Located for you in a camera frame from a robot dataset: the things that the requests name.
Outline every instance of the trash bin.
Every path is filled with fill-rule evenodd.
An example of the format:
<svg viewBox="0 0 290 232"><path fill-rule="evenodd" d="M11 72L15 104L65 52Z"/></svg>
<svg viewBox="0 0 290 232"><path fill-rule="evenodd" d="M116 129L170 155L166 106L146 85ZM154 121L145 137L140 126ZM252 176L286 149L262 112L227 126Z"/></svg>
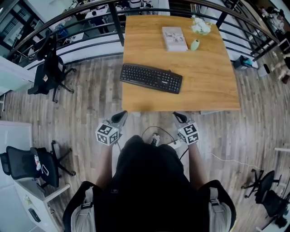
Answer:
<svg viewBox="0 0 290 232"><path fill-rule="evenodd" d="M247 59L248 59L247 57L240 56L239 59L237 59L234 62L234 68L236 70L243 70L243 69L246 69L246 68L252 68L253 66L251 66L250 64L245 63L245 61Z"/></svg>
<svg viewBox="0 0 290 232"><path fill-rule="evenodd" d="M259 75L259 77L264 77L264 76L266 76L268 74L270 74L270 69L269 69L268 65L263 64L262 67L259 67L258 68L258 75Z"/></svg>

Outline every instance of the black shirt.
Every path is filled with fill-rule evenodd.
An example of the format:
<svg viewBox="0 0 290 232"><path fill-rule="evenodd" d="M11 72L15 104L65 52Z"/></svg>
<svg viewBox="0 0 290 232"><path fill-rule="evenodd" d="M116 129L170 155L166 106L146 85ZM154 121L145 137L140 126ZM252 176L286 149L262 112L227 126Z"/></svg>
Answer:
<svg viewBox="0 0 290 232"><path fill-rule="evenodd" d="M235 207L219 181L211 181L197 191L185 177L174 149L167 145L153 147L142 141L128 142L106 190L94 187L97 232L206 232L209 187L217 188L219 200L231 208L233 227Z"/></svg>

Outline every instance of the chair armrest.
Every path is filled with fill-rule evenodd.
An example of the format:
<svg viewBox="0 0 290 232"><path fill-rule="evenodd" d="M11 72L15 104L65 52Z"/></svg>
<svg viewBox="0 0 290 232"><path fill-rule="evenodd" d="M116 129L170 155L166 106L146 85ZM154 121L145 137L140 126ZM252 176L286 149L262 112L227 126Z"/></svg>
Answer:
<svg viewBox="0 0 290 232"><path fill-rule="evenodd" d="M39 91L39 87L38 87L38 86L33 86L32 88L30 88L30 89L27 91L27 93L28 93L29 95L31 95L31 94L37 94L38 91Z"/></svg>

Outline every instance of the wooden table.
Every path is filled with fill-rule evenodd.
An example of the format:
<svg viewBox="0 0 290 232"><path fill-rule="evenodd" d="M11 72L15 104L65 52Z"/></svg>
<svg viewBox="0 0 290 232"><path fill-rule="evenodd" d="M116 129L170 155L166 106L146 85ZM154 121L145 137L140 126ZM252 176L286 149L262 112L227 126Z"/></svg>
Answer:
<svg viewBox="0 0 290 232"><path fill-rule="evenodd" d="M136 111L239 110L236 77L216 25L208 35L194 33L192 19L137 15L126 20L124 63L136 63L183 76L179 94L123 83L122 108ZM187 46L200 40L196 51L167 52L162 27L181 27Z"/></svg>

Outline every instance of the metal railing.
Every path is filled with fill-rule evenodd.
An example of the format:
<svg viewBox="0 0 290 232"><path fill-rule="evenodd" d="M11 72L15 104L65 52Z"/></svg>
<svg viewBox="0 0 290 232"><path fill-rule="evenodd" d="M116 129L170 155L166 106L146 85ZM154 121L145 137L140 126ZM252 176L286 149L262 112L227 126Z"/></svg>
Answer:
<svg viewBox="0 0 290 232"><path fill-rule="evenodd" d="M220 32L229 34L229 35L234 36L234 37L236 37L238 39L246 41L249 44L249 46L246 46L246 45L241 44L241 43L239 43L237 41L233 41L233 40L229 40L229 39L223 39L225 42L230 43L230 44L234 44L234 45L236 45L238 47L241 47L241 48L245 48L245 49L249 50L250 53L246 53L245 51L241 51L241 50L237 49L236 47L232 48L232 47L226 46L226 48L228 50L235 51L235 52L238 52L240 54L244 54L246 56L252 57L252 58L254 58L253 60L256 61L257 59L259 59L260 57L265 55L268 51L270 51L274 46L276 46L279 43L279 40L277 39L275 34L269 33L269 31L263 29L256 22L251 21L248 18L246 18L245 16L243 16L242 14L234 11L233 10L234 7L231 7L229 9L227 7L223 7L223 6L220 6L220 5L217 5L215 3L212 3L212 2L209 2L209 1L205 1L205 0L185 0L185 1L190 3L190 4L191 3L198 4L200 6L205 6L205 7L208 7L208 8L212 8L214 10L221 11L221 15L220 15L219 18L215 18L213 16L205 15L205 14L197 14L197 13L194 13L194 14L197 17L202 17L202 18L205 18L205 19L216 20L217 21L216 25L219 28ZM35 54L37 53L38 48L41 46L41 43L42 43L42 41L44 39L41 39L40 41L35 43L35 42L33 42L34 36L36 36L37 34L39 34L40 32L42 32L44 30L49 29L50 26L56 24L57 22L60 22L61 20L65 19L67 17L74 17L76 14L78 14L80 12L83 12L85 10L93 10L93 9L95 9L98 6L105 5L105 4L108 4L108 6L109 6L109 9L110 9L109 13L105 13L105 14L102 14L102 15L98 15L98 16L87 18L87 19L79 20L79 21L77 21L75 23L72 23L72 24L70 24L68 26L65 26L65 27L63 27L61 29L53 31L51 33L51 35L58 34L62 30L68 29L68 28L73 27L73 26L78 25L78 24L85 24L85 23L87 23L88 21L90 21L92 19L97 19L97 18L101 19L101 18L106 17L106 16L111 16L112 22L108 22L108 23L102 24L102 25L92 26L92 27L77 31L75 33L68 34L68 35L66 35L64 37L58 38L57 41L59 42L59 45L57 47L57 50L60 50L60 49L65 48L65 47L69 47L69 46L71 46L73 44L77 44L77 43L80 43L80 42L83 42L83 41L88 41L88 40L91 40L91 39L96 39L96 38L110 36L110 35L118 35L119 39L108 40L106 42L100 42L100 43L92 43L92 44L89 44L89 45L80 45L77 48L74 48L74 49L71 49L69 51L60 53L58 55L64 55L64 54L71 53L71 52L74 52L74 51L77 51L77 50L80 50L80 49L83 49L83 48L88 48L88 47L93 47L93 46L96 46L96 45L102 45L102 44L108 44L108 43L115 43L115 42L120 42L121 45L124 46L124 36L123 36L123 31L122 31L121 25L124 25L126 22L125 21L120 21L119 18L118 18L118 15L132 14L132 13L136 13L136 12L138 14L141 14L142 12L148 12L148 11L151 11L151 12L152 11L153 12L170 12L170 13L182 14L182 15L192 15L193 14L189 10L174 10L174 9L160 9L160 8L142 8L142 9L135 8L135 9L117 11L116 10L116 6L115 6L116 2L120 2L120 0L102 0L102 1L98 1L98 2L87 3L87 4L84 4L84 5L77 6L74 9L68 10L68 11L64 12L63 14L58 15L57 17L55 17L55 18L51 19L50 21L48 21L47 23L45 23L41 28L39 28L38 30L35 30L34 32L29 34L26 38L24 38L9 53L7 59L12 61L12 62L14 62L14 63L16 63L16 64L18 64L18 65L20 65L20 66L23 66L23 67L26 66L27 64L35 61L36 60ZM236 5L239 2L239 0L233 0L233 2ZM258 33L259 35L253 33L252 30L249 29L249 27L248 28L244 28L244 27L241 26L241 24L235 25L233 23L227 22L225 20L227 15L231 15L231 16L233 16L236 19L236 21L242 22L242 23L244 23L246 25L251 26L255 30L258 30L259 31L259 33ZM234 27L236 29L241 30L246 35L246 37L243 37L241 35L238 35L236 33L231 32L231 31L222 29L221 26L223 24L227 24L227 25L230 25L230 26L232 26L232 27ZM98 29L98 28L101 28L101 27L104 27L104 26L114 26L115 30L113 32L99 34L99 35L96 35L96 36L91 36L91 37L88 37L88 38L85 38L85 39L74 41L74 42L71 42L71 43L68 43L68 44L63 44L63 42L67 38L70 38L70 37L72 37L74 35L77 35L77 34L80 34L80 33L86 33L88 31L91 31L91 30L94 30L94 29ZM28 55L28 52L29 52L29 50L31 48L34 49L34 52L30 53ZM44 61L42 61L42 62L30 67L29 69L34 68L35 66L38 66L38 65L42 64L43 62Z"/></svg>

